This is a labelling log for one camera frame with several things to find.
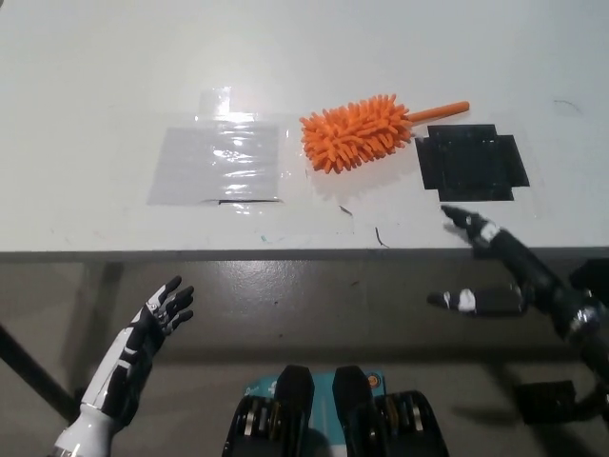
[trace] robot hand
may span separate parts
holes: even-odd
[[[193,287],[178,293],[176,276],[159,288],[121,330],[93,375],[81,414],[55,444],[54,455],[106,457],[112,436],[128,426],[152,370],[152,359],[177,327],[193,316]]]
[[[575,348],[583,362],[609,386],[609,322],[595,297],[565,285],[509,231],[479,214],[450,206],[442,210],[470,242],[501,260],[514,275],[509,288],[436,292],[427,301],[471,316],[523,315],[529,306],[547,314],[558,336]]]

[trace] orange microfiber duster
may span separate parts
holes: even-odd
[[[378,95],[360,103],[349,103],[327,111],[323,116],[313,113],[303,123],[306,156],[314,169],[337,173],[355,168],[374,159],[393,154],[403,142],[410,141],[413,123],[467,111],[469,103],[459,102],[445,107],[407,114],[404,105],[395,105],[396,96]]]

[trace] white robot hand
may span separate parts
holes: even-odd
[[[59,437],[52,457],[107,457],[112,436],[130,424],[167,336],[193,316],[193,287],[171,296],[182,278],[159,288],[121,330],[97,368],[81,402],[81,414]]]

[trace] clear tape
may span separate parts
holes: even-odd
[[[230,88],[205,91],[190,126],[170,127],[148,202],[279,201],[281,129],[230,110]]]

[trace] concrete floor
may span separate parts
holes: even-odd
[[[506,281],[494,263],[208,262],[0,266],[1,322],[61,384],[87,383],[115,333],[175,274],[196,287],[195,318],[163,347],[114,456],[220,455],[243,387],[288,363],[381,368],[416,388],[455,456],[606,456],[601,421],[527,427],[515,382],[592,376],[536,312],[472,321],[428,308],[430,290]],[[64,423],[0,364],[0,455],[45,455]]]

